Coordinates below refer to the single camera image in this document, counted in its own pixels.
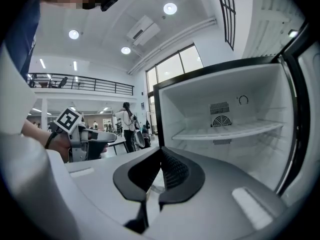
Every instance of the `round ceiling light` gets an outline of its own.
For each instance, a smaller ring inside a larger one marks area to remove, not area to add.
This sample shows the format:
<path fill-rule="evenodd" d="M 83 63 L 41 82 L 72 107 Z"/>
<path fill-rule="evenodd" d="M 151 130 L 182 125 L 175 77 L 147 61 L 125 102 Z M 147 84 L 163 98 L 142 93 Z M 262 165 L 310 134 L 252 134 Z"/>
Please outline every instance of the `round ceiling light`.
<path fill-rule="evenodd" d="M 76 40 L 76 39 L 79 38 L 79 32 L 76 31 L 76 30 L 71 30 L 71 31 L 69 32 L 69 37 L 70 37 L 71 39 L 73 39 L 73 40 Z"/>
<path fill-rule="evenodd" d="M 123 48 L 121 49 L 121 52 L 122 52 L 123 54 L 129 54 L 129 53 L 131 53 L 131 49 L 130 49 L 129 47 L 123 47 Z"/>
<path fill-rule="evenodd" d="M 173 15 L 177 12 L 178 8 L 174 3 L 170 2 L 163 7 L 163 10 L 166 14 Z"/>

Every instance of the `air conditioner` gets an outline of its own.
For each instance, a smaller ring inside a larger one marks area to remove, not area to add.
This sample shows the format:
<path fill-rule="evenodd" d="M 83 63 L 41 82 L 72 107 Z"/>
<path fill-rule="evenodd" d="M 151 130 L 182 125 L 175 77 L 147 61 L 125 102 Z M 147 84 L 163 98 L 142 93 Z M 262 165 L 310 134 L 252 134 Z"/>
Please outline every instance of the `air conditioner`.
<path fill-rule="evenodd" d="M 145 45 L 151 38 L 160 32 L 159 26 L 149 17 L 143 16 L 126 35 L 133 41 L 133 45 Z"/>

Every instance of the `refrigerator shelf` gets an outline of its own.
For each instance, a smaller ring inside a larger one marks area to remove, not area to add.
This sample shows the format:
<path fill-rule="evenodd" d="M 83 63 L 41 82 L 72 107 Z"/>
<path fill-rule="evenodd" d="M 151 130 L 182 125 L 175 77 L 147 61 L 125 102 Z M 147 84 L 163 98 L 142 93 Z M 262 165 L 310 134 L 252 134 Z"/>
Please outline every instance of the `refrigerator shelf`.
<path fill-rule="evenodd" d="M 207 129 L 183 130 L 173 136 L 173 140 L 181 141 L 213 141 L 236 139 L 269 132 L 284 126 L 283 123 L 255 121 L 251 123 L 212 127 Z"/>

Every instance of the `black metal railing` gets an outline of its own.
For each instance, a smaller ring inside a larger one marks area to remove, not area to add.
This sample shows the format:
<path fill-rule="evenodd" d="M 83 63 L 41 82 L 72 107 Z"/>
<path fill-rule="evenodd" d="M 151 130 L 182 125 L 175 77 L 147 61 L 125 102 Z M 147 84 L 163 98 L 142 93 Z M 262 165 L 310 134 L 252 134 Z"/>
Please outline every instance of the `black metal railing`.
<path fill-rule="evenodd" d="M 62 88 L 134 95 L 132 85 L 71 74 L 29 73 L 27 83 L 31 88 Z"/>
<path fill-rule="evenodd" d="M 220 0 L 220 4 L 224 23 L 224 39 L 234 50 L 236 36 L 235 0 Z"/>

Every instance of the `white shirt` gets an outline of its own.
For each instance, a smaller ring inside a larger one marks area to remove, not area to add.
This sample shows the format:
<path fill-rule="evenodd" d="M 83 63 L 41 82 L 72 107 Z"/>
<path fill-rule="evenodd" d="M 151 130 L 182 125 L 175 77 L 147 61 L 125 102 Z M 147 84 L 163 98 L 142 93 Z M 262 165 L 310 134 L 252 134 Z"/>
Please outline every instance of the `white shirt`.
<path fill-rule="evenodd" d="M 123 130 L 129 130 L 131 125 L 131 118 L 127 111 L 120 111 L 114 114 L 117 119 L 121 119 L 121 126 Z"/>

